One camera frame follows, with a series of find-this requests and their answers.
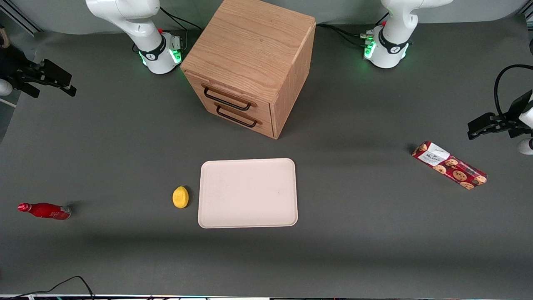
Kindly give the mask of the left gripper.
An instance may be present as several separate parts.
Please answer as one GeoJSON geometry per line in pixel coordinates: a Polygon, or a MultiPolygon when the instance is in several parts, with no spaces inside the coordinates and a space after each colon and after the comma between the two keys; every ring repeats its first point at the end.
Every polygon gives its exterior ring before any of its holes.
{"type": "Polygon", "coordinates": [[[532,135],[532,91],[527,91],[512,102],[504,113],[504,123],[500,116],[488,112],[468,123],[468,140],[481,135],[508,131],[510,138],[532,135]]]}

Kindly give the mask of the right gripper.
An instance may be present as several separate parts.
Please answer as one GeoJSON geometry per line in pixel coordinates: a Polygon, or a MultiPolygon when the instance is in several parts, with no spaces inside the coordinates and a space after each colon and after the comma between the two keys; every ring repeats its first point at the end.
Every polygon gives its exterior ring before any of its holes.
{"type": "Polygon", "coordinates": [[[77,91],[71,86],[72,74],[48,59],[43,59],[39,63],[31,61],[14,45],[0,48],[0,78],[1,93],[19,90],[37,98],[40,89],[34,87],[32,83],[58,88],[71,97],[74,97],[77,91]]]}

